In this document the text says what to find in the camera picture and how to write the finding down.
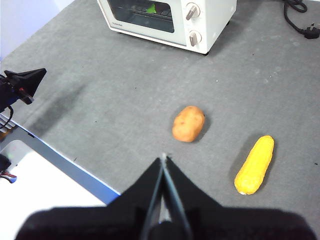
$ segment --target toaster oven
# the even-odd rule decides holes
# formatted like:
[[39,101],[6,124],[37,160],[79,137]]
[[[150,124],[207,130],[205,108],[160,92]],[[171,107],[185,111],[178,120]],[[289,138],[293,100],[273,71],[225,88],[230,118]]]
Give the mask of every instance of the toaster oven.
[[207,54],[236,11],[237,0],[97,0],[108,27]]

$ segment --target corn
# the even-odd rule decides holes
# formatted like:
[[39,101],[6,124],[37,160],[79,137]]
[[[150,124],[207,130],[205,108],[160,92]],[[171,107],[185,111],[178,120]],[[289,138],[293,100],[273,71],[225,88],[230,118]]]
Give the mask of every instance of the corn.
[[262,184],[274,150],[274,139],[262,136],[251,149],[234,179],[234,186],[242,195],[254,194]]

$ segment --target potato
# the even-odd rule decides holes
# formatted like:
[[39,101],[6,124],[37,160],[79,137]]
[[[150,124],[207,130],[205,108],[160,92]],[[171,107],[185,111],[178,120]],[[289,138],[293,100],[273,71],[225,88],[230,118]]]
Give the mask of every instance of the potato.
[[205,124],[205,115],[196,106],[187,106],[174,119],[172,135],[182,142],[193,142]]

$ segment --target black cable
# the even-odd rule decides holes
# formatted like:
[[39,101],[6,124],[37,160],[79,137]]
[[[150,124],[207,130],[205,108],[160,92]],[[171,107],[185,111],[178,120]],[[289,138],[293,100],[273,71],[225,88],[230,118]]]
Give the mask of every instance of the black cable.
[[289,6],[292,7],[294,10],[298,11],[299,13],[305,13],[308,11],[307,5],[305,5],[303,0],[284,0],[284,18],[298,33],[304,34],[305,30],[302,28],[297,27],[288,17],[288,8]]
[[292,7],[299,13],[305,13],[308,11],[307,5],[303,3],[303,0],[283,0],[284,1],[284,9],[283,14],[285,20],[290,24],[298,33],[304,35],[307,39],[317,39],[320,35],[320,29],[315,27],[315,24],[311,24],[307,29],[299,28],[295,25],[288,17],[288,8]]
[[6,123],[4,125],[0,124],[0,129],[3,129],[12,119],[13,115],[14,115],[14,109],[11,106],[8,106],[8,108],[10,109],[10,117],[8,119],[8,121],[6,121]]

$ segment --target oven door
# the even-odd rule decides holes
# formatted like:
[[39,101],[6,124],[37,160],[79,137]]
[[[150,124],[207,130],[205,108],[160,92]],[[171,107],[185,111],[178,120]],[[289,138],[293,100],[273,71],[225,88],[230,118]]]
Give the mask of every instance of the oven door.
[[180,0],[99,0],[99,2],[112,29],[186,45]]

